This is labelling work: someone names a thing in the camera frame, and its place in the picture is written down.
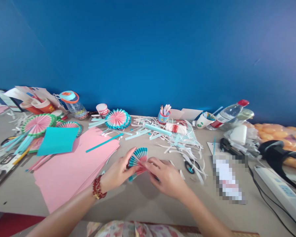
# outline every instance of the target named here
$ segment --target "paper fan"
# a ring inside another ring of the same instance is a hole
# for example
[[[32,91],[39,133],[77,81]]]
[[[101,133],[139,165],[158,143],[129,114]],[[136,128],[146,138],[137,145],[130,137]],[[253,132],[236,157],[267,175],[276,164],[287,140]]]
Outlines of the paper fan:
[[[139,166],[140,168],[135,174],[128,178],[129,181],[133,181],[138,175],[144,173],[147,169],[142,165],[142,161],[147,161],[148,149],[146,147],[138,148],[134,151],[133,155],[129,159],[129,167]]]
[[[130,115],[121,109],[113,110],[106,116],[106,122],[108,128],[112,129],[124,129],[127,128],[131,123]]]
[[[21,128],[22,133],[29,132],[28,136],[41,137],[46,128],[55,127],[57,117],[51,114],[40,114],[29,118]]]
[[[73,122],[73,121],[64,122],[64,123],[60,124],[58,127],[69,127],[69,128],[70,127],[73,127],[73,128],[77,127],[77,128],[79,128],[77,137],[80,136],[81,131],[82,131],[82,126],[79,123]]]
[[[62,119],[57,119],[55,127],[59,127],[62,123],[65,123]]]
[[[112,110],[105,119],[93,118],[94,123],[89,123],[89,128],[106,124],[108,128],[122,130],[131,124],[131,116],[121,109]]]

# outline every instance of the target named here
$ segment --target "finger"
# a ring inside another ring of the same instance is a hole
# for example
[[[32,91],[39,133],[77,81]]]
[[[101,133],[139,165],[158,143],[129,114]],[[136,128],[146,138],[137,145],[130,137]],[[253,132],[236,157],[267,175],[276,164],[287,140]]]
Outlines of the finger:
[[[126,154],[125,156],[123,156],[122,160],[123,162],[127,163],[129,158],[132,156],[132,154],[134,153],[134,151],[137,149],[137,147],[133,147],[131,148]]]
[[[150,173],[150,181],[153,184],[153,186],[155,186],[157,189],[159,189],[161,191],[161,184],[158,182],[158,180],[156,180],[156,178]]]
[[[157,166],[155,166],[149,162],[142,161],[142,165],[156,176],[161,174],[161,170]]]
[[[130,169],[126,170],[123,174],[125,175],[125,179],[129,178],[133,174],[136,173],[136,171],[140,168],[140,166],[133,166]]]
[[[158,166],[159,168],[161,168],[161,167],[163,167],[164,166],[164,164],[159,160],[159,159],[157,159],[157,158],[155,158],[155,157],[150,157],[149,159],[148,159],[148,162],[149,163],[154,163],[156,166]]]
[[[171,163],[169,161],[165,161],[165,160],[160,160],[162,163],[164,163],[165,165],[169,166],[171,165]]]

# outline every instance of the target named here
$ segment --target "red lid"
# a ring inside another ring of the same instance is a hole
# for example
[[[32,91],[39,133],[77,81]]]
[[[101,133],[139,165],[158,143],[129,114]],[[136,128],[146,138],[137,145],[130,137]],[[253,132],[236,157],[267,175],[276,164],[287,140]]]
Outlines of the red lid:
[[[249,101],[247,101],[247,100],[239,100],[237,104],[239,104],[241,106],[246,106],[246,105],[249,104]]]

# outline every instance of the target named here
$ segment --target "power strip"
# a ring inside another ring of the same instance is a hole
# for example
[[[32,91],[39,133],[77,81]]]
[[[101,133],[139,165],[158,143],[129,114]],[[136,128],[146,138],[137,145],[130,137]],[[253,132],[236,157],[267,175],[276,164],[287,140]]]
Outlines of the power strip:
[[[296,194],[294,191],[272,169],[255,166],[254,170],[296,221]]]

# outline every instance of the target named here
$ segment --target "hand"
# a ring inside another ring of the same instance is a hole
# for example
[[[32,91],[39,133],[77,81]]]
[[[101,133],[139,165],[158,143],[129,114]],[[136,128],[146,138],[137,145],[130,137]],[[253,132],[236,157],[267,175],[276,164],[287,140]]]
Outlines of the hand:
[[[180,201],[190,192],[190,188],[170,162],[151,157],[143,165],[160,180],[149,174],[150,181],[160,192]]]
[[[136,149],[136,147],[130,149],[124,157],[115,161],[109,170],[101,177],[100,185],[102,193],[106,193],[114,188],[117,188],[139,169],[139,166],[133,166],[126,170],[128,160]]]

